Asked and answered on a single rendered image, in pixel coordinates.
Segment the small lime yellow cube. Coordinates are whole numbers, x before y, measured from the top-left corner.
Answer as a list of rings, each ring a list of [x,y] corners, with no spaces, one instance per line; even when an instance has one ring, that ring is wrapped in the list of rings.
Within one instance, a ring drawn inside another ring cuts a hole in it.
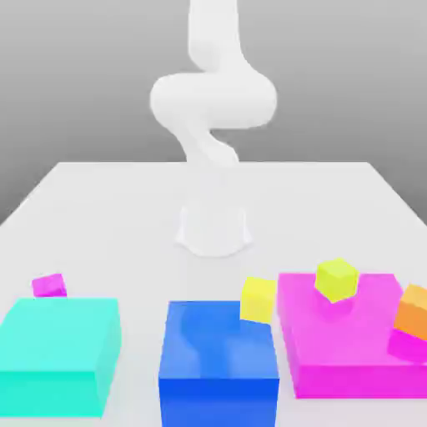
[[[332,304],[355,296],[359,271],[344,259],[321,262],[316,270],[314,287]]]

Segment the small magenta cube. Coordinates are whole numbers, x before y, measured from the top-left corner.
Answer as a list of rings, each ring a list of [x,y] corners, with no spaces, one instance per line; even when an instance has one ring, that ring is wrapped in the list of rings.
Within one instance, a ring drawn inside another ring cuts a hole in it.
[[[67,290],[61,274],[50,274],[32,280],[33,295],[36,298],[66,297]]]

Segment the small orange cube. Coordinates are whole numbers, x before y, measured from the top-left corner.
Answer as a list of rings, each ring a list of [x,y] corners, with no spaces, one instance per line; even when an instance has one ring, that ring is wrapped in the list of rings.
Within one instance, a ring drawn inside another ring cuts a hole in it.
[[[408,285],[399,301],[394,327],[427,341],[427,289]]]

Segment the large blue box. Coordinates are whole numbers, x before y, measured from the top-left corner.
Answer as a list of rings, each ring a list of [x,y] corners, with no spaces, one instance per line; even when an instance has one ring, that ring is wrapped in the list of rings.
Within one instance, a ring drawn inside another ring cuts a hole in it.
[[[238,301],[172,301],[158,371],[162,427],[275,427],[279,370],[269,324]]]

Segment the large magenta box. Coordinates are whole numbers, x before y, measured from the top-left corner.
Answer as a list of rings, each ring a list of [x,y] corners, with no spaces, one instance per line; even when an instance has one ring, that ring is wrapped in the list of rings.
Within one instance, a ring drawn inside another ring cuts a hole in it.
[[[330,303],[313,273],[281,273],[277,311],[299,399],[427,399],[427,341],[394,328],[403,290],[362,274],[353,298]]]

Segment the large cyan box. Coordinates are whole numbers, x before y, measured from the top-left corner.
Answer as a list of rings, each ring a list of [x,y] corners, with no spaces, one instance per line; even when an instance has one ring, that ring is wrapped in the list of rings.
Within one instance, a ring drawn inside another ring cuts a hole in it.
[[[0,323],[0,417],[102,417],[121,344],[116,299],[18,299]]]

